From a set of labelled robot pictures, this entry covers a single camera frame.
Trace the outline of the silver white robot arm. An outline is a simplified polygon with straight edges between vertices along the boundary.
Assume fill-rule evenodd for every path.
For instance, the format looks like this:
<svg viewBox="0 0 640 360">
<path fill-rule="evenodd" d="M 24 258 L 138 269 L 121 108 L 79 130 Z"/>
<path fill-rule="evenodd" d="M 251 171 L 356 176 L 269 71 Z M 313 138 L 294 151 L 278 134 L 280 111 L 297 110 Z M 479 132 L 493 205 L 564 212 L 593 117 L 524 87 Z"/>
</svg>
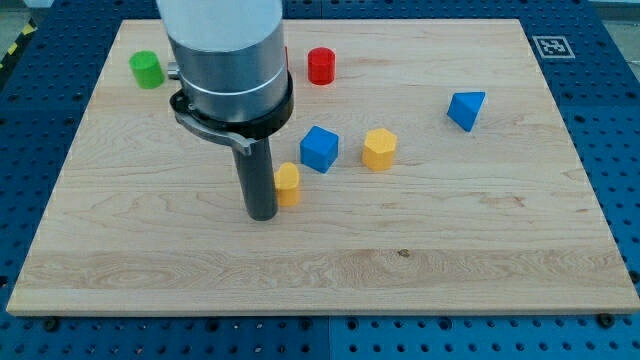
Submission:
<svg viewBox="0 0 640 360">
<path fill-rule="evenodd" d="M 248 215 L 278 211 L 269 138 L 290 119 L 294 84 L 279 0 L 157 0 L 180 89 L 170 105 L 197 137 L 232 150 Z"/>
</svg>

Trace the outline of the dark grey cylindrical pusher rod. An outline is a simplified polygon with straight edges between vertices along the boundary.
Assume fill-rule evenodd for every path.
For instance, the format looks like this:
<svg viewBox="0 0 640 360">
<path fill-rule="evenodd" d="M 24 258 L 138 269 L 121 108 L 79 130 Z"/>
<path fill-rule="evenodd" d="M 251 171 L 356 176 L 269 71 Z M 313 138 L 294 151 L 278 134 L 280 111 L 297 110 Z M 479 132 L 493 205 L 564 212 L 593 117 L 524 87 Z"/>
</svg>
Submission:
<svg viewBox="0 0 640 360">
<path fill-rule="evenodd" d="M 278 211 L 274 171 L 268 138 L 250 146 L 251 154 L 233 151 L 248 215 L 256 221 L 272 219 Z"/>
</svg>

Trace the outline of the black flange with grey bracket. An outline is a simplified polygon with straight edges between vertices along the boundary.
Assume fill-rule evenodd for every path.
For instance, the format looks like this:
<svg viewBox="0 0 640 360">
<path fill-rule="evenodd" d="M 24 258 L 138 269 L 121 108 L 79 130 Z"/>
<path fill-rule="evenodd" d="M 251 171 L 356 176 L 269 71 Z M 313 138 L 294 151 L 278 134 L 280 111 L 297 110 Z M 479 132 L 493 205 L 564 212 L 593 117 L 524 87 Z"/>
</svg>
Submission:
<svg viewBox="0 0 640 360">
<path fill-rule="evenodd" d="M 174 93 L 169 104 L 176 121 L 197 137 L 231 147 L 242 155 L 252 154 L 251 146 L 280 130 L 289 120 L 294 109 L 294 82 L 287 72 L 286 94 L 270 112 L 243 122 L 214 119 L 199 113 L 183 90 Z"/>
</svg>

